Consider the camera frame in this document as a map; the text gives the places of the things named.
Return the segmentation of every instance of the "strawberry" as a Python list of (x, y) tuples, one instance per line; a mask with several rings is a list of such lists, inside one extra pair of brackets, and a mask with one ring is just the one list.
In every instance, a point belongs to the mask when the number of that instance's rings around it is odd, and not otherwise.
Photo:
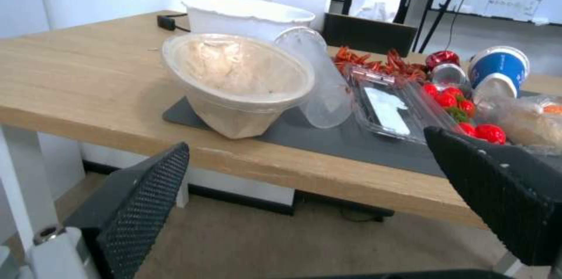
[(466, 135), (476, 137), (476, 129), (474, 129), (471, 123), (461, 122), (458, 123), (458, 126), (460, 126)]
[(443, 93), (451, 94), (453, 97), (463, 97), (462, 91), (457, 87), (448, 87), (447, 89), (443, 90)]
[(505, 132), (493, 124), (480, 124), (476, 127), (476, 137), (485, 139), (490, 143), (503, 145), (505, 144)]
[(439, 93), (439, 91), (437, 91), (437, 87), (433, 84), (433, 83), (426, 83), (423, 85), (423, 89), (425, 90), (425, 92), (427, 92), (427, 94), (429, 94), (430, 97), (435, 98), (435, 96), (437, 95), (437, 93)]
[(457, 103), (456, 103), (456, 99), (453, 95), (448, 94), (448, 93), (439, 93), (435, 96), (435, 101), (437, 101), (437, 103), (439, 103), (439, 105), (441, 105), (443, 108), (452, 108), (452, 107), (456, 107)]
[(476, 107), (470, 100), (460, 101), (458, 103), (458, 108), (464, 111), (468, 117), (474, 117), (476, 114)]

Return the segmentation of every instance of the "red can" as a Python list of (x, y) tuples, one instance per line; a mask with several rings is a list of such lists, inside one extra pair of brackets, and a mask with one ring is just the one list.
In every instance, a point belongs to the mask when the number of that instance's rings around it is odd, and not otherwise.
[(455, 65), (460, 65), (458, 55), (453, 51), (438, 51), (429, 55), (425, 59), (425, 65), (427, 65), (427, 68), (430, 71), (432, 71), (436, 67), (436, 65), (441, 65), (444, 63), (453, 63)]

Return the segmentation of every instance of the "white plastic container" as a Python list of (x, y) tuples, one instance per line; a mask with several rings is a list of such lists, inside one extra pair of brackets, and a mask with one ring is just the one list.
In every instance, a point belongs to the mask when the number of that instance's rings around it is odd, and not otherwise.
[(261, 0), (185, 0), (193, 33), (224, 33), (273, 41), (293, 26), (309, 26), (314, 13)]
[(223, 34), (165, 40), (163, 64), (197, 115), (229, 138), (261, 135), (314, 85), (314, 71), (270, 43)]

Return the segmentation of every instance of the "black table mat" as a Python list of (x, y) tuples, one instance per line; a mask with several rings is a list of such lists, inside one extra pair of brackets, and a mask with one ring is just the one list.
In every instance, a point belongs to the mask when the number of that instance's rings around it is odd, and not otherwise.
[[(212, 130), (195, 114), (185, 97), (162, 117), (172, 123)], [(369, 132), (359, 126), (354, 115), (337, 127), (317, 129), (295, 107), (281, 114), (263, 135), (253, 139), (444, 177), (426, 145)]]

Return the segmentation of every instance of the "plastic bag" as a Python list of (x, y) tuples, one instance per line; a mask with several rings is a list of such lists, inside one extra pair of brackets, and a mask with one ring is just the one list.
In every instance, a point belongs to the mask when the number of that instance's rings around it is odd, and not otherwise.
[(512, 143), (538, 155), (562, 153), (562, 97), (487, 97), (477, 109), (479, 121), (501, 126)]

